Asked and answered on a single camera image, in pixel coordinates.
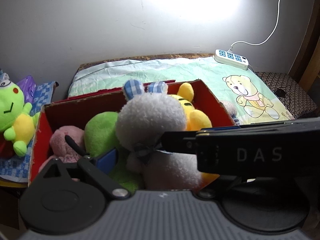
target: blue plaid ear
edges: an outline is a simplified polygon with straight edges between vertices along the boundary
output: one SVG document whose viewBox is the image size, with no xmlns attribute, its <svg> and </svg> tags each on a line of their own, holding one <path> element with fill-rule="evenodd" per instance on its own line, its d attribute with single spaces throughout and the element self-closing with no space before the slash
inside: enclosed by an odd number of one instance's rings
<svg viewBox="0 0 320 240">
<path fill-rule="evenodd" d="M 148 93 L 164 93 L 168 92 L 168 85 L 163 81 L 153 82 L 148 85 Z"/>
<path fill-rule="evenodd" d="M 129 101 L 136 95 L 142 95 L 144 93 L 144 86 L 141 81 L 130 79 L 123 85 L 122 92 L 127 101 Z"/>
</svg>

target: cartoon bear print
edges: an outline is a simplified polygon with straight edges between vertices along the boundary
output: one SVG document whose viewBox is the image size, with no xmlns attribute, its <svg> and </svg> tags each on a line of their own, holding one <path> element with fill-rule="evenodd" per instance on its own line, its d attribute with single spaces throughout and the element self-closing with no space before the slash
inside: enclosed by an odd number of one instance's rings
<svg viewBox="0 0 320 240">
<path fill-rule="evenodd" d="M 273 119 L 279 119 L 278 112 L 273 108 L 273 103 L 258 92 L 257 88 L 252 84 L 247 76 L 228 76 L 223 81 L 237 95 L 237 103 L 244 107 L 245 112 L 253 117 L 258 118 L 264 112 Z"/>
</svg>

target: wall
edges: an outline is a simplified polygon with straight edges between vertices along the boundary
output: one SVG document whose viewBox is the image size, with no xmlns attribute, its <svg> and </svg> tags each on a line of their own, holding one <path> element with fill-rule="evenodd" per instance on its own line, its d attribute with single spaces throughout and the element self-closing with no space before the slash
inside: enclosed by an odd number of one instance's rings
<svg viewBox="0 0 320 240">
<path fill-rule="evenodd" d="M 261 46 L 237 44 L 257 71 L 287 73 L 314 0 L 282 0 L 279 26 Z M 278 0 L 0 0 L 0 67 L 13 81 L 60 83 L 61 99 L 82 63 L 138 55 L 228 50 L 262 42 Z"/>
</svg>

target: purple package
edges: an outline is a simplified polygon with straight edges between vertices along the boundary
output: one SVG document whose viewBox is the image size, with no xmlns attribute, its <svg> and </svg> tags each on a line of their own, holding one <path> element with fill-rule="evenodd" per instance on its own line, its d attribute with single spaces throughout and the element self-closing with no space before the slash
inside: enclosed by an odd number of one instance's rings
<svg viewBox="0 0 320 240">
<path fill-rule="evenodd" d="M 36 91 L 36 83 L 33 80 L 32 76 L 26 76 L 24 79 L 20 80 L 17 85 L 20 87 L 24 94 L 24 102 L 31 103 L 33 102 L 33 96 Z"/>
</svg>

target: frog plush mouth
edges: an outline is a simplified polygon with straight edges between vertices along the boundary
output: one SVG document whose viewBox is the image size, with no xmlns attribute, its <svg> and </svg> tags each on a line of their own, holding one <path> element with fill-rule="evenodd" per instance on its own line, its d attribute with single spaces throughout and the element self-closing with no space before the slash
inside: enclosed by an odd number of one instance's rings
<svg viewBox="0 0 320 240">
<path fill-rule="evenodd" d="M 11 103 L 10 110 L 8 110 L 8 111 L 4 111 L 3 113 L 4 113 L 4 114 L 11 113 L 11 111 L 12 111 L 12 107 L 13 107 L 13 102 Z"/>
</svg>

